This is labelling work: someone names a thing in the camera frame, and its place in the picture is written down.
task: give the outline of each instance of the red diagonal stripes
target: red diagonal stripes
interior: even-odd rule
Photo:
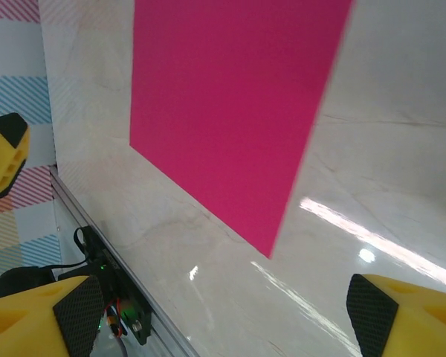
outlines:
[[[12,200],[9,196],[0,199],[0,213],[7,212],[12,209],[13,209]]]
[[[23,170],[10,191],[14,208],[22,208],[53,199],[50,170],[46,166]]]
[[[0,19],[39,23],[38,0],[0,0]]]

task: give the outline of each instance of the glossy floor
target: glossy floor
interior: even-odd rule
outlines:
[[[60,176],[201,356],[359,356],[354,273],[446,291],[431,3],[358,1],[267,260],[129,147],[133,1],[39,1]]]

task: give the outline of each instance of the black rubber pad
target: black rubber pad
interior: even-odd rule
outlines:
[[[99,280],[90,276],[53,307],[70,357],[89,357],[103,316]]]
[[[350,281],[347,311],[363,357],[381,357],[395,321],[398,303],[363,275]]]
[[[0,117],[0,134],[15,149],[20,144],[27,128],[27,122],[17,113],[6,114]]]

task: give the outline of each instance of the white marble surface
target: white marble surface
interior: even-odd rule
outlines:
[[[354,273],[446,291],[446,1],[357,1],[272,260],[129,147],[133,1],[39,3],[60,176],[202,357],[359,356]]]

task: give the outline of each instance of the striped wallpaper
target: striped wallpaper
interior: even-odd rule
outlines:
[[[0,274],[61,263],[49,166],[55,164],[37,0],[0,0],[0,115],[18,112],[33,150],[0,199]]]

